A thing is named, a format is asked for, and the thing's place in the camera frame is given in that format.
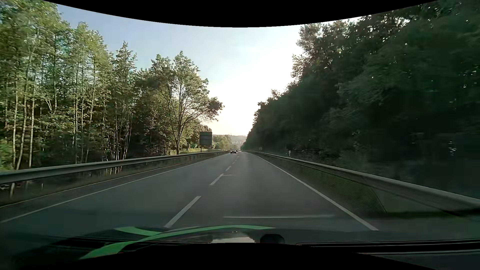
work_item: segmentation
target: road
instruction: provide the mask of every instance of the road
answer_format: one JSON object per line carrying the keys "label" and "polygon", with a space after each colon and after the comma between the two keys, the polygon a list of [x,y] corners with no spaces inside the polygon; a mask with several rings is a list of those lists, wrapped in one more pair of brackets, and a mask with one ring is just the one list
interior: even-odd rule
{"label": "road", "polygon": [[[124,226],[183,228],[250,224],[372,233],[406,232],[412,228],[426,232],[438,224],[438,220],[431,218],[429,222],[402,223],[365,220],[321,191],[246,152],[225,154],[160,173],[140,173],[123,182],[91,185],[75,190],[75,194],[67,192],[34,199],[0,208],[0,214],[0,242],[8,243],[8,248],[2,246],[0,252],[6,253],[51,241],[19,240],[20,234],[67,238]],[[477,231],[476,224],[468,226]]]}

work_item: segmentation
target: solid white edge line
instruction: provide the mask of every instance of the solid white edge line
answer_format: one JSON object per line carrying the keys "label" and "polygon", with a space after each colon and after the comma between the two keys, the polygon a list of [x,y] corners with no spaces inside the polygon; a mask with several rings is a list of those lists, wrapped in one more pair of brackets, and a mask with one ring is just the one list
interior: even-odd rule
{"label": "solid white edge line", "polygon": [[223,173],[221,175],[219,175],[217,178],[215,178],[215,180],[213,180],[213,182],[211,182],[210,185],[214,185],[220,179],[220,177],[222,177],[222,176],[223,176]]}
{"label": "solid white edge line", "polygon": [[263,158],[255,155],[256,157],[262,159],[263,161],[267,162],[268,164],[274,166],[275,168],[281,170],[282,172],[288,174],[290,177],[292,177],[293,179],[297,180],[298,182],[304,184],[307,188],[311,189],[313,192],[315,192],[316,194],[322,196],[325,200],[329,201],[331,204],[335,205],[336,207],[340,208],[342,211],[344,211],[345,213],[347,213],[348,215],[350,215],[351,217],[353,217],[354,219],[356,219],[358,222],[362,223],[365,227],[369,228],[370,230],[372,231],[378,231],[377,228],[375,228],[375,226],[371,225],[370,223],[366,222],[365,220],[363,220],[362,218],[360,218],[359,216],[355,215],[354,213],[350,212],[348,209],[346,209],[345,207],[339,205],[338,203],[336,203],[334,200],[330,199],[329,197],[327,197],[326,195],[324,195],[323,193],[321,193],[320,191],[314,189],[313,187],[309,186],[308,184],[306,184],[305,182],[303,182],[302,180],[298,179],[297,177],[291,175],[290,173],[284,171],[283,169],[277,167],[276,165],[264,160]]}
{"label": "solid white edge line", "polygon": [[157,174],[150,175],[150,176],[147,176],[147,177],[144,177],[144,178],[140,178],[140,179],[137,179],[137,180],[130,181],[130,182],[128,182],[128,183],[123,183],[123,184],[120,184],[120,185],[112,186],[112,187],[109,187],[109,188],[106,188],[106,189],[102,189],[102,190],[99,190],[99,191],[95,191],[95,192],[93,192],[93,193],[89,193],[89,194],[87,194],[87,195],[83,195],[83,196],[80,196],[80,197],[77,197],[77,198],[73,198],[73,199],[70,199],[70,200],[66,200],[66,201],[63,201],[63,202],[60,202],[60,203],[56,203],[56,204],[53,204],[53,205],[49,205],[49,206],[47,206],[47,207],[43,207],[43,208],[40,208],[40,209],[37,209],[37,210],[33,210],[33,211],[31,211],[31,212],[28,212],[28,213],[25,213],[25,214],[21,214],[21,215],[15,216],[15,217],[13,217],[13,218],[9,218],[9,219],[6,219],[6,220],[2,220],[2,221],[0,221],[0,224],[1,224],[1,223],[5,223],[5,222],[9,222],[9,221],[12,221],[12,220],[15,220],[15,219],[17,219],[17,218],[21,218],[21,217],[24,217],[24,216],[28,216],[28,215],[30,215],[30,214],[37,213],[37,212],[40,212],[40,211],[42,211],[42,210],[45,210],[45,209],[48,209],[48,208],[51,208],[51,207],[55,207],[55,206],[58,206],[58,205],[61,205],[61,204],[67,203],[67,202],[71,202],[71,201],[74,201],[74,200],[78,200],[78,199],[83,198],[83,197],[87,197],[87,196],[90,196],[90,195],[93,195],[93,194],[96,194],[96,193],[100,193],[100,192],[102,192],[102,191],[106,191],[106,190],[109,190],[109,189],[112,189],[112,188],[115,188],[115,187],[123,186],[123,185],[126,185],[126,184],[130,184],[130,183],[133,183],[133,182],[137,182],[137,181],[146,179],[146,178],[150,178],[150,177],[153,177],[153,176],[161,175],[161,174],[163,174],[163,173],[167,173],[167,172],[171,172],[171,171],[178,170],[178,169],[181,169],[181,168],[185,168],[185,167],[188,167],[188,166],[192,166],[192,165],[195,165],[195,164],[198,164],[198,163],[200,163],[200,162],[207,161],[207,160],[211,160],[211,159],[202,160],[202,161],[199,161],[199,162],[196,162],[196,163],[193,163],[193,164],[189,164],[189,165],[182,166],[182,167],[180,167],[180,168],[172,169],[172,170],[170,170],[170,171],[157,173]]}
{"label": "solid white edge line", "polygon": [[172,219],[170,219],[169,222],[167,222],[167,224],[165,224],[164,227],[166,228],[171,228],[173,226],[173,224],[175,224],[175,222],[177,222],[177,220],[179,220],[179,218],[181,218],[183,216],[183,214],[185,214],[185,212],[188,211],[188,209],[190,209],[190,207],[192,207],[192,205],[198,201],[198,199],[200,199],[200,197],[202,196],[197,196],[195,197],[195,199],[193,199],[189,204],[187,204],[180,212],[178,212],[178,214],[175,215],[175,217],[173,217]]}
{"label": "solid white edge line", "polygon": [[225,216],[224,219],[315,219],[315,218],[332,218],[335,215],[310,215],[310,216],[265,216],[265,217],[232,217]]}

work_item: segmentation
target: foliage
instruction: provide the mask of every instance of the foliage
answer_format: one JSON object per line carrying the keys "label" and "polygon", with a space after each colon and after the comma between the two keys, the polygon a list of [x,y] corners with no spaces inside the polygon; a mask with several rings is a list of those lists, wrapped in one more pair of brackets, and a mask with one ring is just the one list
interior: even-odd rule
{"label": "foliage", "polygon": [[197,147],[223,108],[182,52],[135,66],[128,44],[71,28],[57,5],[0,2],[0,161],[24,169],[166,155]]}
{"label": "foliage", "polygon": [[396,178],[407,163],[415,174],[478,159],[478,7],[439,0],[304,25],[294,80],[258,103],[242,149],[309,149],[316,161],[380,174],[373,167],[388,163]]}
{"label": "foliage", "polygon": [[215,135],[213,136],[214,149],[229,150],[232,144],[229,135]]}

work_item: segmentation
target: sky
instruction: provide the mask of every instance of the sky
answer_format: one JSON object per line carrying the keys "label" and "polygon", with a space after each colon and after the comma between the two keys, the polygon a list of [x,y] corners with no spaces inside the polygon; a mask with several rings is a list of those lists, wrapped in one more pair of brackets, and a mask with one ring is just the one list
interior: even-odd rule
{"label": "sky", "polygon": [[138,68],[148,68],[157,54],[170,58],[181,50],[209,81],[211,97],[225,105],[218,121],[207,124],[213,134],[247,135],[252,128],[257,103],[271,89],[282,92],[292,80],[292,55],[300,25],[222,28],[172,25],[141,21],[59,5],[72,27],[86,22],[97,30],[110,51],[123,41],[137,53]]}

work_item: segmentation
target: guardrail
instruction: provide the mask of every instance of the guardrail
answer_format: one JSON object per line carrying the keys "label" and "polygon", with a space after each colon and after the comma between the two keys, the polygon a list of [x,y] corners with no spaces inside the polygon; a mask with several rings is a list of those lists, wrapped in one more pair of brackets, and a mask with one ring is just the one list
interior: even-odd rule
{"label": "guardrail", "polygon": [[311,161],[250,152],[350,208],[367,213],[425,213],[435,209],[463,215],[478,213],[480,209],[477,198]]}
{"label": "guardrail", "polygon": [[[223,155],[227,151],[111,160],[0,172],[0,205],[73,187]],[[32,190],[32,182],[37,183]]]}

